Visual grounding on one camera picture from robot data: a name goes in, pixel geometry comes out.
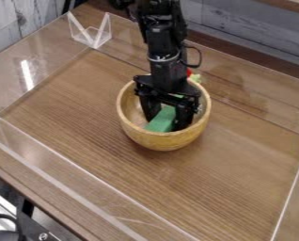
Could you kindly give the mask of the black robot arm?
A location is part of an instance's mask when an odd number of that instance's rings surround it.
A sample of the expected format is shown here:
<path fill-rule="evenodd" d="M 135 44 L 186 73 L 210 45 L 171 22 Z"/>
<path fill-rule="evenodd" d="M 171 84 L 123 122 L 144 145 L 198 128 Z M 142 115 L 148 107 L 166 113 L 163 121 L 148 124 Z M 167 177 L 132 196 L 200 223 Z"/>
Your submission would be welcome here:
<path fill-rule="evenodd" d="M 188 83 L 187 23 L 182 15 L 180 0 L 108 0 L 112 8 L 124 11 L 139 24 L 151 72 L 136 75 L 135 94 L 144 117 L 152 121 L 162 106 L 175 108 L 172 130 L 186 129 L 198 114 L 202 92 Z"/>

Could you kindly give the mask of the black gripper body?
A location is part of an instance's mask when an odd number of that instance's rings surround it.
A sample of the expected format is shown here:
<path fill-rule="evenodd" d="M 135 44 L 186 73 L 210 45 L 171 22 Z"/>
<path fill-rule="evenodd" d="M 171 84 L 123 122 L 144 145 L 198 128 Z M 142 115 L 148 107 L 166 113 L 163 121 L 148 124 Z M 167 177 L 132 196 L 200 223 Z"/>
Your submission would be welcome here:
<path fill-rule="evenodd" d="M 155 95 L 160 99 L 160 109 L 164 104 L 176 106 L 180 103 L 190 103 L 195 106 L 195 113 L 199 109 L 200 92 L 187 82 L 187 68 L 178 60 L 168 62 L 151 61 L 151 73 L 136 75 L 135 93 L 138 96 Z"/>

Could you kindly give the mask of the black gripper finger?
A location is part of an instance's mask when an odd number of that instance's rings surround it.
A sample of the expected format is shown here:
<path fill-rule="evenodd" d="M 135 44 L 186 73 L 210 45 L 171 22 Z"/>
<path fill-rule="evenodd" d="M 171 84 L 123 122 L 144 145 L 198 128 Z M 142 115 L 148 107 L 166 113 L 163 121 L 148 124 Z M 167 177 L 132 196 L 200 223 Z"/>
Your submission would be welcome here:
<path fill-rule="evenodd" d="M 176 117 L 174 119 L 174 130 L 186 129 L 194 120 L 195 106 L 190 103 L 180 103 L 176 106 Z"/>
<path fill-rule="evenodd" d="M 151 121 L 160 112 L 160 99 L 155 95 L 140 94 L 139 101 L 144 117 Z"/>

